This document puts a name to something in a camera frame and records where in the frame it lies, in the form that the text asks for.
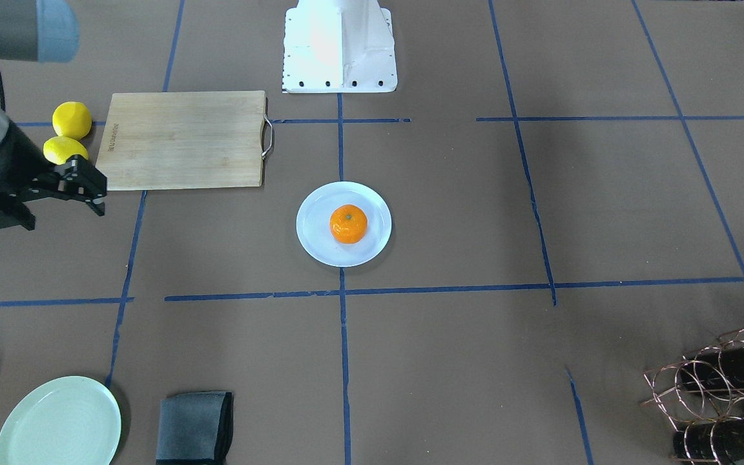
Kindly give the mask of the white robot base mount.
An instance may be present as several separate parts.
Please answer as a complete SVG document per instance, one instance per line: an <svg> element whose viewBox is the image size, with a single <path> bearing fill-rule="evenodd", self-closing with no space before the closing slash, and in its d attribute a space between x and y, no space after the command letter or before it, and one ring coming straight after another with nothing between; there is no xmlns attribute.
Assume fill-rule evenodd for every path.
<svg viewBox="0 0 744 465"><path fill-rule="evenodd" d="M393 18L378 1L299 1L284 16L282 91L393 92Z"/></svg>

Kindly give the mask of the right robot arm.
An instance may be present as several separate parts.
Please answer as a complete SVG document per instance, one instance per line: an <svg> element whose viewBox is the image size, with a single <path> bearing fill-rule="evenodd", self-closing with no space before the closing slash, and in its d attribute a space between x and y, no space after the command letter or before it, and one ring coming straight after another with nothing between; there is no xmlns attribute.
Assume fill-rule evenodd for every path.
<svg viewBox="0 0 744 465"><path fill-rule="evenodd" d="M0 60L67 63L79 50L79 21L65 1L0 1ZM50 161L6 115L0 99L0 229L33 230L28 202L42 198L86 204L105 214L107 178L85 150Z"/></svg>

